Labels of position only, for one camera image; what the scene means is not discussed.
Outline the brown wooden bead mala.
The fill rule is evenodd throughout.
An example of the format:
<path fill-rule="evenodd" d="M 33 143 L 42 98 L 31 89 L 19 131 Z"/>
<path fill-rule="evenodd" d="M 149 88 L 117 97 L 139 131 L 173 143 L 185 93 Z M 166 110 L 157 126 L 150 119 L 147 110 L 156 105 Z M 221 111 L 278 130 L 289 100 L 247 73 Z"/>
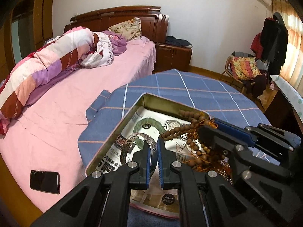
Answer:
<path fill-rule="evenodd" d="M 209 118 L 203 111 L 180 110 L 179 115 L 188 118 L 191 123 L 165 131 L 160 134 L 160 138 L 164 141 L 184 138 L 185 144 L 182 147 L 190 151 L 190 158 L 186 159 L 184 163 L 194 171 L 208 172 L 213 170 L 223 177 L 231 176 L 232 170 L 226 156 L 221 152 L 213 151 L 212 147 L 203 143 L 198 135 L 198 129 L 205 124 L 217 128 L 213 119 Z"/>

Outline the silver engraved bangle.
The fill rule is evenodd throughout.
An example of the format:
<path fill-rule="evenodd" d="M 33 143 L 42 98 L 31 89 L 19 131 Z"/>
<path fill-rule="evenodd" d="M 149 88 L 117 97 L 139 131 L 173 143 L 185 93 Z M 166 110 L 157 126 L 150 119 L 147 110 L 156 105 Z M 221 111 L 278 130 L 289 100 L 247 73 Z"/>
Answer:
<path fill-rule="evenodd" d="M 150 179 L 158 163 L 158 149 L 155 140 L 144 133 L 132 133 L 126 138 L 120 153 L 120 164 L 135 161 L 140 165 L 141 175 Z"/>

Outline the dark wooden cabinet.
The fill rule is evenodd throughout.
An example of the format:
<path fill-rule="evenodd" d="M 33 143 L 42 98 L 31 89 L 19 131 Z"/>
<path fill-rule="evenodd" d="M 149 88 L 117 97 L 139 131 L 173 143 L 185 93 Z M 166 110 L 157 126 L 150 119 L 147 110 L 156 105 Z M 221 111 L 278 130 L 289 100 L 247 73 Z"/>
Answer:
<path fill-rule="evenodd" d="M 276 94 L 265 110 L 265 116 L 276 128 L 302 137 L 302 96 L 283 77 L 271 75 Z"/>

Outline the blue plaid tablecloth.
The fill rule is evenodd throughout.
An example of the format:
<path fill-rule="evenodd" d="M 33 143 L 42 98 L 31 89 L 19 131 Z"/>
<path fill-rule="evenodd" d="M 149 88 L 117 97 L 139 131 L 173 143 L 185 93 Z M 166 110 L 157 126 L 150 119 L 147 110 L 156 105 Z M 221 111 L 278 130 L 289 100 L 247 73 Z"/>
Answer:
<path fill-rule="evenodd" d="M 86 110 L 88 125 L 88 117 L 97 114 L 110 97 L 113 97 L 111 107 L 127 109 L 143 93 L 179 101 L 240 128 L 269 123 L 262 111 L 232 86 L 198 74 L 168 70 L 142 77 L 113 91 L 101 90 Z M 93 152 L 100 146 L 100 142 L 78 143 L 80 155 L 83 151 Z"/>

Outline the orange curtain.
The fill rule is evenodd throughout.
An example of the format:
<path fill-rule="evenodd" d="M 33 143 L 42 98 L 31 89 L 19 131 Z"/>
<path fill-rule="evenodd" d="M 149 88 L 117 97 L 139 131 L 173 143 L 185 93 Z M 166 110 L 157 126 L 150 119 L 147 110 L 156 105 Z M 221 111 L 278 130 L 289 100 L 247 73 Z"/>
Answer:
<path fill-rule="evenodd" d="M 288 0 L 272 0 L 272 12 L 279 12 L 288 30 L 287 54 L 280 75 L 302 93 L 302 21 Z"/>

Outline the colourful patchwork cushion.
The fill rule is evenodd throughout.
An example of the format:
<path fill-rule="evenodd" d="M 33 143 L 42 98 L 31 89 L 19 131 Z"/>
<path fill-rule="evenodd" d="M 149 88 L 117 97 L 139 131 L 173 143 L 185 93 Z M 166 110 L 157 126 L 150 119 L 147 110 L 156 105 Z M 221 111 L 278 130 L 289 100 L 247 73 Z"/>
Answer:
<path fill-rule="evenodd" d="M 252 80 L 261 75 L 254 57 L 231 56 L 230 67 L 232 75 L 238 80 Z"/>

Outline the rattan chair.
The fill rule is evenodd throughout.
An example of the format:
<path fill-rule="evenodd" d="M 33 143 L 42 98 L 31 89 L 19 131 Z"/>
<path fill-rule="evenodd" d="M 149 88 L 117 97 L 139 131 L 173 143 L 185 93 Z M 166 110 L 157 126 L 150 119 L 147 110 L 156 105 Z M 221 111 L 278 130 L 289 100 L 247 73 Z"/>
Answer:
<path fill-rule="evenodd" d="M 268 83 L 267 70 L 260 70 L 255 57 L 249 54 L 247 57 L 236 56 L 236 53 L 230 55 L 219 79 L 224 75 L 232 79 L 230 85 L 238 86 L 242 93 L 251 95 L 254 100 L 263 94 Z"/>

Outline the pink bed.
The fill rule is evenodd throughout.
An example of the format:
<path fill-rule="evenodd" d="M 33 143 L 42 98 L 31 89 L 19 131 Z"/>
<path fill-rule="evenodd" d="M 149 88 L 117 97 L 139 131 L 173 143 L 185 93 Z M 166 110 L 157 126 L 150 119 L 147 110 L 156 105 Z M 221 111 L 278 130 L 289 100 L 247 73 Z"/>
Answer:
<path fill-rule="evenodd" d="M 1 201 L 9 208 L 34 205 L 49 209 L 84 177 L 77 140 L 87 127 L 86 110 L 103 90 L 109 92 L 150 75 L 156 60 L 155 44 L 131 40 L 126 51 L 109 66 L 74 71 L 51 87 L 12 121 L 1 138 Z M 30 172 L 56 171 L 60 193 L 30 188 Z"/>

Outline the hanging dark coats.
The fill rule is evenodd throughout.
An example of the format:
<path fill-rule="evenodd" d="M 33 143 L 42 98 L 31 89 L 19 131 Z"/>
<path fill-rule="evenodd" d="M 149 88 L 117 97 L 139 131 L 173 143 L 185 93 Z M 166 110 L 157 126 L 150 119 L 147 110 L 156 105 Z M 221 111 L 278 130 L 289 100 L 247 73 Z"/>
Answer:
<path fill-rule="evenodd" d="M 288 30 L 279 12 L 265 19 L 263 29 L 251 44 L 256 60 L 267 62 L 270 75 L 279 75 L 286 60 Z"/>

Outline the pink metal tin box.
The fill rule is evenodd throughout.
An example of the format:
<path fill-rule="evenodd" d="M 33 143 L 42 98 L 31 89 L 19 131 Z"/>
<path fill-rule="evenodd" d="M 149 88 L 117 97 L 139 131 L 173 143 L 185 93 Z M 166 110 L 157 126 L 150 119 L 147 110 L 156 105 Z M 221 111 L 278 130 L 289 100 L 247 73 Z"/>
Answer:
<path fill-rule="evenodd" d="M 181 117 L 180 110 L 197 110 L 164 97 L 149 93 L 141 94 L 127 109 L 111 107 L 113 97 L 101 110 L 88 117 L 89 125 L 79 138 L 79 145 L 100 142 L 93 152 L 81 152 L 86 165 L 86 175 L 98 170 L 110 173 L 121 165 L 130 162 L 134 153 L 143 149 L 146 139 L 157 140 L 159 135 L 177 126 L 189 124 Z M 149 186 L 146 190 L 132 190 L 130 205 L 150 214 L 170 219 L 179 218 L 177 190 L 163 190 L 160 187 L 157 162 L 153 162 Z"/>

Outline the dark clothes on nightstand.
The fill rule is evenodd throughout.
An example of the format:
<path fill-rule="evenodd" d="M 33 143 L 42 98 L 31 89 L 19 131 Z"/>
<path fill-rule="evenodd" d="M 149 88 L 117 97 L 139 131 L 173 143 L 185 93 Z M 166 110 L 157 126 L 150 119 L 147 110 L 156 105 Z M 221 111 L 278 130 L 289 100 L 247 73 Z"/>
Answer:
<path fill-rule="evenodd" d="M 192 48 L 193 47 L 189 41 L 175 38 L 174 36 L 167 36 L 165 38 L 165 43 L 168 45 L 182 47 L 182 48 Z"/>

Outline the wooden headboard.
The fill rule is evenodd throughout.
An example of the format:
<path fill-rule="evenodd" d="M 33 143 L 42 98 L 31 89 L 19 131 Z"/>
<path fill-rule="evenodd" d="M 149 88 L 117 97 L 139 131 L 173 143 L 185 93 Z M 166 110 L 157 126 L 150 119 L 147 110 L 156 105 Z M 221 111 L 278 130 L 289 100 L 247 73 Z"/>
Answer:
<path fill-rule="evenodd" d="M 74 16 L 64 31 L 82 26 L 91 31 L 104 31 L 109 27 L 138 17 L 142 35 L 155 43 L 165 43 L 169 16 L 159 6 L 121 6 L 87 12 Z"/>

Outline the patchwork pink quilt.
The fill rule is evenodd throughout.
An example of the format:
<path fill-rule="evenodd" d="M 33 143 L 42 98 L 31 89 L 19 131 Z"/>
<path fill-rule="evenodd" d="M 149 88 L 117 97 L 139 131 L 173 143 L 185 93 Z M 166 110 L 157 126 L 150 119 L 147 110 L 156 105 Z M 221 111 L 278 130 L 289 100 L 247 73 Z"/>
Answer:
<path fill-rule="evenodd" d="M 113 51 L 103 32 L 75 27 L 19 61 L 1 86 L 1 134 L 17 119 L 38 87 L 49 83 L 62 71 L 79 64 L 96 68 L 112 64 Z"/>

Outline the floral pillow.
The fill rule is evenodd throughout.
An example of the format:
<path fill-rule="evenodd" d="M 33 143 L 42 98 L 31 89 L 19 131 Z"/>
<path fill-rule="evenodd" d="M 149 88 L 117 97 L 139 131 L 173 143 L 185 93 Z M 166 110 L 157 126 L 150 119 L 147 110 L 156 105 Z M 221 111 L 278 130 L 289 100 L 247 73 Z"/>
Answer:
<path fill-rule="evenodd" d="M 108 28 L 109 31 L 120 34 L 125 37 L 126 41 L 139 39 L 142 36 L 141 19 L 134 17 Z"/>

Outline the wooden wardrobe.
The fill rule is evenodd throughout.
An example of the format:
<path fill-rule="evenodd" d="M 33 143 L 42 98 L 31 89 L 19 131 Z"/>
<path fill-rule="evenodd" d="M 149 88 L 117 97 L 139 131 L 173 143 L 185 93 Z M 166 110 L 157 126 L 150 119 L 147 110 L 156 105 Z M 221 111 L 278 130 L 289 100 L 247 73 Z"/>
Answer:
<path fill-rule="evenodd" d="M 1 17 L 1 80 L 53 37 L 53 0 L 16 0 Z"/>

